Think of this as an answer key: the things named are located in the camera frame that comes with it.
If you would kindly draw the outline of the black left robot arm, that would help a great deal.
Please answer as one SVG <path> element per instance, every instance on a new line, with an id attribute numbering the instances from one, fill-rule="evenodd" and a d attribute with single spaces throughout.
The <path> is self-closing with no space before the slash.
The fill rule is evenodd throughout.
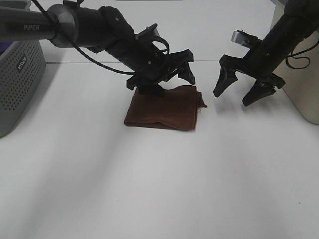
<path id="1" fill-rule="evenodd" d="M 105 51 L 129 68 L 127 87 L 142 95 L 162 97 L 160 82 L 174 76 L 195 84 L 190 69 L 190 50 L 171 53 L 153 24 L 135 33 L 118 9 L 81 7 L 81 1 L 66 0 L 38 11 L 2 7 L 1 41 L 49 40 L 58 48 L 86 48 L 94 53 Z"/>

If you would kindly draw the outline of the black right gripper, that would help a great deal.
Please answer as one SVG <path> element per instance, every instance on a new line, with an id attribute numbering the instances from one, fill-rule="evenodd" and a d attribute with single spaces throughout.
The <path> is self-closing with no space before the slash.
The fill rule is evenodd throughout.
<path id="1" fill-rule="evenodd" d="M 213 90 L 215 97 L 219 97 L 238 80 L 237 71 L 257 80 L 242 99 L 242 103 L 246 107 L 264 97 L 273 95 L 276 92 L 274 86 L 280 89 L 286 83 L 281 77 L 273 74 L 278 61 L 271 56 L 262 40 L 249 49 L 243 58 L 223 55 L 219 64 L 221 65 L 220 74 Z"/>

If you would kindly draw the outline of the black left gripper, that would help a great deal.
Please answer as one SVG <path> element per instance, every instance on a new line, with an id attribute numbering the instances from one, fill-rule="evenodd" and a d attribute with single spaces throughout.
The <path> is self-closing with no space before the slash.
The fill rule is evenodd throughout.
<path id="1" fill-rule="evenodd" d="M 141 95 L 163 97 L 164 88 L 158 83 L 166 82 L 175 75 L 195 85 L 195 76 L 189 66 L 193 61 L 193 53 L 187 49 L 164 54 L 153 45 L 154 41 L 167 43 L 161 37 L 145 42 L 136 40 L 134 34 L 105 35 L 105 51 L 135 72 L 127 80 L 127 88 L 133 90 L 138 87 Z"/>

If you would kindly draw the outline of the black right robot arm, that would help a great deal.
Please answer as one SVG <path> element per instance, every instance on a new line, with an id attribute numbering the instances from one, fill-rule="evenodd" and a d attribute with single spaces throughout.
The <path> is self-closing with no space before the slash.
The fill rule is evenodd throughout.
<path id="1" fill-rule="evenodd" d="M 219 60 L 220 75 L 213 90 L 219 97 L 237 81 L 236 72 L 253 77 L 256 82 L 243 98 L 248 106 L 259 99 L 273 95 L 285 81 L 273 71 L 279 64 L 293 57 L 295 47 L 319 28 L 317 0 L 289 0 L 284 13 L 263 40 L 241 30 L 233 32 L 231 40 L 249 48 L 243 58 L 223 55 Z"/>

